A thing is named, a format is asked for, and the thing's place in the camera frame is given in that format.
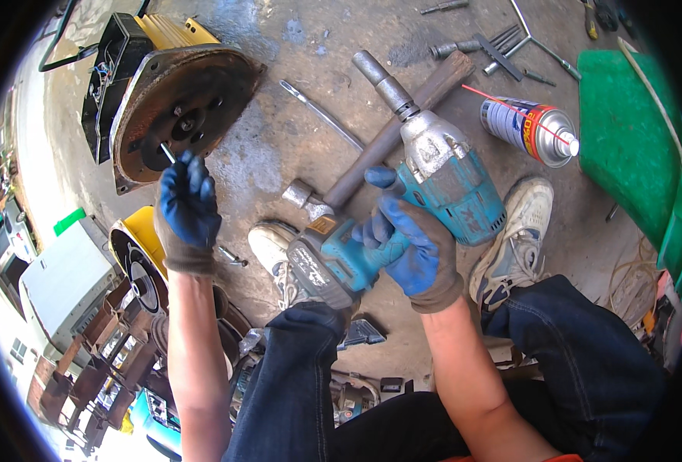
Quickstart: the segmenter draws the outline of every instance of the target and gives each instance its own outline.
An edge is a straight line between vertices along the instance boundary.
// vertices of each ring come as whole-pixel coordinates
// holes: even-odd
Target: concrete floor
[[[76,46],[96,41],[111,12],[133,12],[139,3],[81,2],[54,58],[70,55]],[[290,180],[300,177],[323,193],[357,156],[277,81],[290,81],[359,139],[371,141],[391,113],[351,64],[356,51],[369,50],[412,91],[436,67],[425,50],[427,45],[468,40],[477,32],[491,36],[517,21],[508,0],[473,0],[464,9],[421,16],[418,9],[424,6],[428,6],[424,0],[151,3],[150,13],[168,15],[176,22],[196,18],[223,42],[268,65],[256,97],[206,160],[216,180],[224,218],[219,242],[250,262],[241,268],[227,265],[217,256],[220,269],[215,277],[254,325],[261,326],[277,315],[278,294],[271,277],[251,254],[245,239],[248,229],[257,220],[267,218],[303,227],[307,223],[305,212],[282,201],[282,190]],[[600,40],[589,40],[584,30],[583,5],[577,1],[521,0],[521,7],[534,36],[573,64],[577,54],[586,48],[617,48],[619,34],[600,31]],[[490,60],[483,52],[470,56],[478,70],[467,84],[493,95],[558,106],[579,123],[577,82],[535,45],[525,46],[512,61],[517,67],[527,67],[552,79],[558,84],[556,88],[528,79],[518,83],[502,70],[488,78],[480,69]],[[92,161],[79,123],[92,60],[45,75],[43,117],[61,194],[109,225],[153,203],[155,188],[149,186],[118,197],[110,162],[95,166]],[[580,173],[578,162],[549,169],[486,134],[478,121],[482,99],[455,89],[436,112],[470,137],[502,196],[526,175],[539,174],[551,180],[555,203],[543,248],[546,271],[566,275],[586,297],[604,305],[613,268],[636,255],[637,228],[622,211],[612,222],[605,223],[613,202]],[[401,150],[390,156],[390,164],[400,159]],[[375,194],[372,188],[365,187],[349,202],[346,212],[364,219],[373,207]],[[483,250],[484,246],[459,246],[459,272],[467,275]],[[372,378],[414,378],[416,389],[422,389],[420,380],[430,369],[429,350],[419,318],[399,287],[383,274],[375,289],[364,297],[362,312],[373,316],[388,332],[387,342],[352,347],[338,355],[334,367]]]

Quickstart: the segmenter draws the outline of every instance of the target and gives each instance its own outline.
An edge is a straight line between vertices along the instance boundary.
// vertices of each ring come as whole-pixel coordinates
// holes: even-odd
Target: blue work glove
[[[212,247],[222,221],[205,160],[185,151],[159,180],[154,227],[166,254],[164,265],[181,273],[212,274]]]
[[[397,173],[387,167],[364,172],[368,183],[385,189]],[[464,290],[464,279],[456,272],[456,241],[436,217],[391,191],[377,199],[372,217],[354,227],[352,237],[369,248],[377,248],[400,231],[410,240],[400,258],[385,271],[410,297],[412,309],[436,313],[449,307]]]

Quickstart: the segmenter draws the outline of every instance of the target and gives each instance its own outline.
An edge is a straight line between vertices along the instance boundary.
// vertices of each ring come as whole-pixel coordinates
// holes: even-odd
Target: red straw
[[[491,99],[491,100],[494,100],[494,101],[497,101],[498,103],[502,104],[503,106],[507,107],[508,109],[512,109],[512,110],[518,112],[518,113],[521,114],[521,115],[523,114],[521,111],[519,111],[519,110],[516,109],[515,107],[509,105],[509,104],[506,103],[505,101],[499,100],[499,99],[497,99],[497,98],[494,97],[494,96],[487,95],[485,92],[481,92],[481,91],[479,91],[479,90],[477,90],[477,89],[474,89],[474,88],[472,88],[472,87],[468,87],[468,86],[463,85],[463,84],[461,85],[461,87],[462,87],[462,88],[468,89],[470,92],[475,92],[475,93],[477,93],[478,95],[484,96],[484,97],[486,97],[486,98],[488,98],[488,99]],[[552,131],[549,130],[547,127],[543,126],[542,124],[539,124],[538,122],[536,122],[536,125],[538,125],[538,126],[541,127],[542,129],[546,130],[547,132],[553,134],[559,141],[561,141],[562,143],[564,143],[564,144],[566,144],[566,145],[569,146],[568,141],[565,140],[564,138],[560,137],[558,134],[552,132]]]

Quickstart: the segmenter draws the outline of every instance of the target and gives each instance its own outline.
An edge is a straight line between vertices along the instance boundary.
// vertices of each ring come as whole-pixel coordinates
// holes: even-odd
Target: window
[[[25,358],[25,353],[27,352],[27,346],[23,344],[18,338],[13,342],[13,349],[10,350],[10,355],[17,359],[20,364],[23,364]]]

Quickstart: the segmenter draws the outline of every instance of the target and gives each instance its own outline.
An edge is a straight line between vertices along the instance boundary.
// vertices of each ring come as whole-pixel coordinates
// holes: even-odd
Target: green container
[[[74,210],[71,214],[69,214],[68,217],[62,219],[60,222],[56,223],[53,226],[53,232],[56,233],[56,236],[60,236],[61,233],[66,231],[71,225],[79,221],[79,219],[82,219],[86,217],[87,214],[84,213],[84,209],[79,207],[76,210]]]
[[[660,65],[633,53],[682,144],[682,116]],[[620,51],[586,50],[580,81],[580,167],[658,249],[682,297],[682,167],[659,108]]]

